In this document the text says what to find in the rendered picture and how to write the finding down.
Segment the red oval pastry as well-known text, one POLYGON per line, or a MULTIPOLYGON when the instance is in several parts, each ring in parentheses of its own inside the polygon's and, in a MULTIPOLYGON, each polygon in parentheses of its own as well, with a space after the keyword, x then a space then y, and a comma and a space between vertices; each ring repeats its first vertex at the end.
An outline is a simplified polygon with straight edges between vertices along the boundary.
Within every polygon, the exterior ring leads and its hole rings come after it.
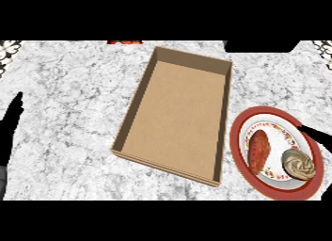
POLYGON ((271 155, 272 146, 268 134, 263 130, 258 130, 250 138, 250 171, 253 175, 258 175, 266 165, 266 161, 271 155))

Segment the brown cardboard box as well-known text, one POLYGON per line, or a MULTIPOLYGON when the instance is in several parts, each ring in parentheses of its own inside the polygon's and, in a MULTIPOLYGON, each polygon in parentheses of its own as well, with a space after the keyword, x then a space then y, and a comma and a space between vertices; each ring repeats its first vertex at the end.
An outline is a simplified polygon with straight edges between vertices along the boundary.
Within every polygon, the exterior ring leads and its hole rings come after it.
POLYGON ((200 183, 222 183, 233 63, 156 47, 112 152, 200 183))

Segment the red rimmed white plate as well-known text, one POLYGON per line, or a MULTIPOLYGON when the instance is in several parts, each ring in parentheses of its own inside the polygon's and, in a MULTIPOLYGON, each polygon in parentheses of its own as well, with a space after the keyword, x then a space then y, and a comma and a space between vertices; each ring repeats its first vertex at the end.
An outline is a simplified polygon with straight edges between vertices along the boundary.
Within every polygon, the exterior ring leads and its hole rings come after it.
POLYGON ((299 131, 297 127, 300 125, 302 122, 286 111, 275 107, 256 106, 249 108, 238 115, 231 126, 230 147, 237 168, 255 189, 274 200, 308 200, 315 196, 321 189, 324 178, 321 148, 315 139, 299 131), (277 137, 292 137, 296 141, 297 148, 314 159, 318 174, 311 181, 300 181, 296 179, 278 180, 277 175, 271 178, 266 176, 266 173, 262 173, 258 176, 252 174, 249 158, 246 157, 247 133, 255 129, 253 125, 256 123, 266 122, 271 127, 281 127, 277 137))

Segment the beige swirl cupcake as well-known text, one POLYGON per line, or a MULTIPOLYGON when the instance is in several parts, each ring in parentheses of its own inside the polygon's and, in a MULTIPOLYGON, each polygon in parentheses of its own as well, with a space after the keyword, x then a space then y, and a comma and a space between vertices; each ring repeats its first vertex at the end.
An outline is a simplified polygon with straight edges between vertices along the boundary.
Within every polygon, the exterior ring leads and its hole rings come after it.
POLYGON ((297 149, 290 149, 284 152, 283 168, 287 174, 297 180, 309 181, 317 176, 317 166, 311 156, 297 149))

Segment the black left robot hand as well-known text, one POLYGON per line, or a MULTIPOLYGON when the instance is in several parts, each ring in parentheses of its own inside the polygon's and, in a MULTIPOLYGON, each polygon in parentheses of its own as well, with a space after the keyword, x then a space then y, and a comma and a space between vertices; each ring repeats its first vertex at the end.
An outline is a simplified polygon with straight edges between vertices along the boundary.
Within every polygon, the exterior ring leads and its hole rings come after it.
POLYGON ((0 166, 10 164, 13 155, 13 137, 23 114, 23 92, 19 92, 0 120, 0 166))

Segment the black appliance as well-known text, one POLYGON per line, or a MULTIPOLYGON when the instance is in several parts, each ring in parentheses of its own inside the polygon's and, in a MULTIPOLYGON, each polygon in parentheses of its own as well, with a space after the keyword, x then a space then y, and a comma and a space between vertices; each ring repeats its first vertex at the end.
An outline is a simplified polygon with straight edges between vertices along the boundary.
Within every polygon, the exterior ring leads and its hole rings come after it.
POLYGON ((290 53, 297 47, 297 40, 227 40, 230 53, 290 53))

